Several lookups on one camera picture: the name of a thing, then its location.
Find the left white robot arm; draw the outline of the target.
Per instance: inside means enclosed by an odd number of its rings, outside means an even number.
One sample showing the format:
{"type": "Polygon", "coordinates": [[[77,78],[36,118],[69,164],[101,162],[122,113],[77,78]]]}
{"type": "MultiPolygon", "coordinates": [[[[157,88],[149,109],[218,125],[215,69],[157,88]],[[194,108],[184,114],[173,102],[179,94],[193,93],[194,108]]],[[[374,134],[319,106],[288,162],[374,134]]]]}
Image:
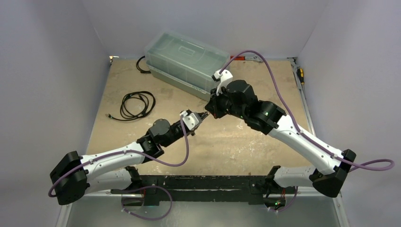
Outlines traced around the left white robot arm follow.
{"type": "Polygon", "coordinates": [[[97,191],[138,192],[141,180],[135,177],[133,165],[155,161],[174,166],[159,159],[164,154],[163,148],[181,138],[188,142],[188,136],[195,135],[208,115],[208,112],[182,111],[175,123],[158,119],[142,137],[121,148],[94,155],[81,156],[76,151],[67,153],[50,172],[52,186],[48,196],[56,198],[59,205],[67,205],[97,191]]]}

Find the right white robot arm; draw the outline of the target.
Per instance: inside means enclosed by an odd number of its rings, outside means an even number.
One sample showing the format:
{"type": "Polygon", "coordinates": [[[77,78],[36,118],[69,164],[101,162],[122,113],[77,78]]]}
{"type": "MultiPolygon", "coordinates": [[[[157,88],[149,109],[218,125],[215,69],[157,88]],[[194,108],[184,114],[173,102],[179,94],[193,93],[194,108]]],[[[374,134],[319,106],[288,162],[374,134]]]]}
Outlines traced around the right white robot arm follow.
{"type": "Polygon", "coordinates": [[[283,142],[311,163],[293,168],[274,166],[265,180],[270,192],[301,186],[313,187],[331,198],[340,193],[351,169],[350,162],[356,158],[355,152],[331,147],[294,124],[281,107],[259,100],[253,87],[244,80],[230,82],[221,91],[212,89],[205,109],[215,119],[231,115],[244,120],[251,129],[283,142]]]}

